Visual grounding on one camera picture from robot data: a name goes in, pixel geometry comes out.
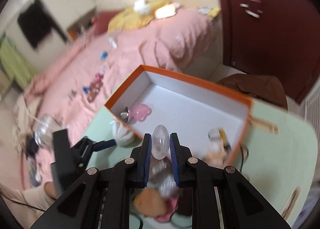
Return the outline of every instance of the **brown cloth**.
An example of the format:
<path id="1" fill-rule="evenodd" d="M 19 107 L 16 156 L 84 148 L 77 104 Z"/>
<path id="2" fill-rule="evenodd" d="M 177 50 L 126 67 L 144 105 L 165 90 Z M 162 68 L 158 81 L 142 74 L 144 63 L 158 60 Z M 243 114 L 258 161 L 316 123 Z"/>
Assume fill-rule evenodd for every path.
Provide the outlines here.
<path id="1" fill-rule="evenodd" d="M 234 74 L 217 84 L 288 110 L 284 89 L 280 80 L 274 76 Z"/>

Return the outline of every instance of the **silver metal object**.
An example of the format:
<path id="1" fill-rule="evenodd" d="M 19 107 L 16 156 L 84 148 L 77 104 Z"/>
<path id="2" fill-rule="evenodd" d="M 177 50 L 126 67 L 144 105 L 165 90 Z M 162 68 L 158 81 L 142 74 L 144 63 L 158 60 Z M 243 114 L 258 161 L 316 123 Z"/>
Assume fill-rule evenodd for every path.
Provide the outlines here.
<path id="1" fill-rule="evenodd" d="M 89 174 L 89 175 L 94 175 L 94 174 L 96 174 L 97 173 L 97 169 L 96 168 L 90 168 L 90 169 L 88 169 L 88 171 L 87 171 L 87 173 Z"/>
<path id="2" fill-rule="evenodd" d="M 124 162 L 127 163 L 127 164 L 132 164 L 132 163 L 134 163 L 134 158 L 126 158 L 124 160 Z"/>
<path id="3" fill-rule="evenodd" d="M 191 164 L 195 164 L 195 163 L 198 162 L 198 159 L 195 158 L 195 157 L 191 157 L 191 158 L 188 159 L 188 162 L 190 162 Z"/>
<path id="4" fill-rule="evenodd" d="M 126 108 L 124 109 L 124 112 L 122 112 L 122 113 L 120 114 L 121 120 L 124 121 L 125 123 L 129 122 L 129 120 L 130 120 L 129 112 L 130 112 L 129 108 L 126 107 Z"/>
<path id="5" fill-rule="evenodd" d="M 235 173 L 236 168 L 233 167 L 233 166 L 227 166 L 227 167 L 226 167 L 226 171 L 227 171 L 228 173 Z"/>

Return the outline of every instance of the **dark red door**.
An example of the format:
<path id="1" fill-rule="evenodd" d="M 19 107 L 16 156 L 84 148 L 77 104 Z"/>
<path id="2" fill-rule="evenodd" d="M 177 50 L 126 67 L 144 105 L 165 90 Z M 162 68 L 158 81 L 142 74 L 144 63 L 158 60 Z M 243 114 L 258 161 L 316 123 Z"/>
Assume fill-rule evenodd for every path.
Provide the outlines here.
<path id="1" fill-rule="evenodd" d="M 278 77 L 286 94 L 301 101 L 319 73 L 320 15 L 310 0 L 262 0 L 262 13 L 255 18 L 240 6 L 244 1 L 229 0 L 230 64 Z"/>

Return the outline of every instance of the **silver screw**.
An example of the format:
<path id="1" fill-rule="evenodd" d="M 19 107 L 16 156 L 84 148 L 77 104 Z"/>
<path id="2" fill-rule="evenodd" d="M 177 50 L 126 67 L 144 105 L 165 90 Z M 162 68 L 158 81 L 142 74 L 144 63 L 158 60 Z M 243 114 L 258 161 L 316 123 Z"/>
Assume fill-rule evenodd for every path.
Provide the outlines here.
<path id="1" fill-rule="evenodd" d="M 132 164 L 132 163 L 134 163 L 134 158 L 126 158 L 124 160 L 124 162 L 127 163 L 127 164 Z"/>
<path id="2" fill-rule="evenodd" d="M 191 158 L 188 159 L 188 162 L 190 162 L 191 164 L 195 164 L 195 163 L 198 162 L 198 159 L 195 158 L 195 157 L 191 157 Z"/>
<path id="3" fill-rule="evenodd" d="M 233 166 L 227 166 L 227 167 L 226 167 L 226 171 L 227 171 L 228 173 L 235 173 L 236 169 L 235 169 L 235 167 L 233 167 Z"/>
<path id="4" fill-rule="evenodd" d="M 94 174 L 96 174 L 97 173 L 97 169 L 96 168 L 90 168 L 90 169 L 88 169 L 87 170 L 87 173 L 89 174 L 89 175 L 94 175 Z"/>

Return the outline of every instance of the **pillow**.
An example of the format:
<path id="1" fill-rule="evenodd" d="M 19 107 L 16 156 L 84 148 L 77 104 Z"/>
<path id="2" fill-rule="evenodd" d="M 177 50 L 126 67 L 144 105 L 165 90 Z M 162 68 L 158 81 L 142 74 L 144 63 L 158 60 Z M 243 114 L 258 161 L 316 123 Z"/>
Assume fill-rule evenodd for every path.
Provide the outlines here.
<path id="1" fill-rule="evenodd" d="M 97 22 L 93 31 L 93 35 L 100 35 L 108 30 L 109 22 L 117 15 L 121 10 L 103 11 L 97 16 Z"/>
<path id="2" fill-rule="evenodd" d="M 110 21 L 108 31 L 133 30 L 145 27 L 154 18 L 155 11 L 163 6 L 170 5 L 171 0 L 155 0 L 147 4 L 150 5 L 149 15 L 141 16 L 132 7 L 129 7 Z"/>

